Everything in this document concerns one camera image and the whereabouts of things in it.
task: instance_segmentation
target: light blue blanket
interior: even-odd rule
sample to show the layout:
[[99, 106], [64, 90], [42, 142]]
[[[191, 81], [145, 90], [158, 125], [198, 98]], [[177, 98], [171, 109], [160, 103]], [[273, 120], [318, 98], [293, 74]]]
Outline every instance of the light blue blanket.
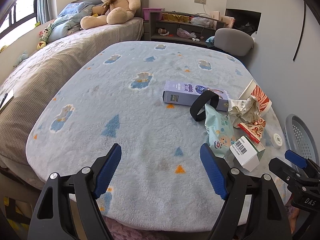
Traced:
[[[52, 172], [64, 176], [91, 166], [118, 143], [121, 161], [98, 199], [102, 215], [146, 230], [211, 230], [223, 201], [199, 156], [208, 134], [204, 122], [193, 120], [189, 106], [163, 102], [164, 84], [175, 80], [221, 88], [237, 99], [251, 79], [239, 60], [210, 49], [146, 41], [114, 44], [48, 104], [29, 135], [28, 162], [46, 180]], [[286, 151], [285, 145], [280, 150], [272, 146], [274, 133], [284, 139], [272, 109], [264, 119], [266, 150], [252, 176], [271, 174], [270, 159], [284, 160]], [[236, 139], [242, 135], [235, 129]], [[271, 176], [286, 202], [291, 195], [286, 184]], [[247, 198], [241, 224], [249, 203]]]
[[95, 5], [92, 5], [91, 2], [68, 4], [52, 23], [52, 33], [49, 36], [48, 43], [66, 37], [68, 30], [75, 25], [80, 30], [81, 19], [92, 14], [93, 6]]

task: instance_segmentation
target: curtain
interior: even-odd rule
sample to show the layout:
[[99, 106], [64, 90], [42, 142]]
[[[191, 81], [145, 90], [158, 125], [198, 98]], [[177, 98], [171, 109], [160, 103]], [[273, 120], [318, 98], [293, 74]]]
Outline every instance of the curtain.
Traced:
[[50, 7], [51, 0], [38, 0], [37, 1], [37, 15], [38, 21], [41, 24], [53, 19], [53, 14]]

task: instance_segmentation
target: laundry basket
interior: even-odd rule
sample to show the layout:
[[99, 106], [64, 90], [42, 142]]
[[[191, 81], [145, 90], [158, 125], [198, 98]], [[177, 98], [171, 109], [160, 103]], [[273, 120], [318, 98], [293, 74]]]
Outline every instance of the laundry basket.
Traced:
[[313, 136], [299, 117], [289, 114], [285, 119], [283, 133], [290, 150], [319, 165], [319, 155]]

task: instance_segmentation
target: barcode label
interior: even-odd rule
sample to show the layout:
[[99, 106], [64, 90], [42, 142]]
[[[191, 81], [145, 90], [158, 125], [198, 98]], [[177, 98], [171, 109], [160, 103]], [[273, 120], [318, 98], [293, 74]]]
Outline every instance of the barcode label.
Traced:
[[243, 146], [241, 141], [237, 141], [235, 144], [238, 150], [241, 152], [241, 154], [245, 154], [247, 152], [247, 149]]

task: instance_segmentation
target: gray bedsheet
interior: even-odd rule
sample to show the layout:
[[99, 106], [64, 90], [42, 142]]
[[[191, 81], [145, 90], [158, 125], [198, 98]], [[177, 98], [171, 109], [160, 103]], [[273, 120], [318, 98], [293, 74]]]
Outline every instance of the gray bedsheet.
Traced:
[[137, 41], [142, 34], [143, 19], [133, 18], [125, 24], [79, 31], [24, 60], [0, 86], [0, 95], [14, 89], [14, 99], [0, 115], [0, 157], [28, 165], [28, 135], [59, 89], [103, 49], [121, 41]]

